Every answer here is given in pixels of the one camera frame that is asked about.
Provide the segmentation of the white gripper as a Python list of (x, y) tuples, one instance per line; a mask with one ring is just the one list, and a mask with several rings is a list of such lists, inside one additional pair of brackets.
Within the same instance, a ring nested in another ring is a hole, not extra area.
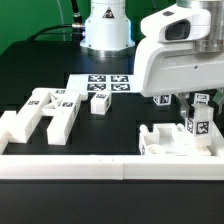
[(197, 53), (192, 42), (161, 44), (144, 38), (136, 49), (133, 85), (144, 97), (176, 94), (180, 114), (189, 116), (188, 92), (218, 89), (213, 101), (224, 106), (224, 53)]

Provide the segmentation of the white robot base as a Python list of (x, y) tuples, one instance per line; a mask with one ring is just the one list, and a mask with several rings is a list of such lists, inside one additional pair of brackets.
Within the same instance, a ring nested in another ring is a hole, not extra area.
[(99, 57), (115, 57), (134, 51), (125, 0), (91, 0), (85, 38), (80, 47), (83, 52)]

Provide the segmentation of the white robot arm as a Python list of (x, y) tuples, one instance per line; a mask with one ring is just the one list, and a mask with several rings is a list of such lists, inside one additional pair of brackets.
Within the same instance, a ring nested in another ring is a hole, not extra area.
[(224, 0), (176, 0), (141, 21), (134, 84), (145, 97), (224, 89)]

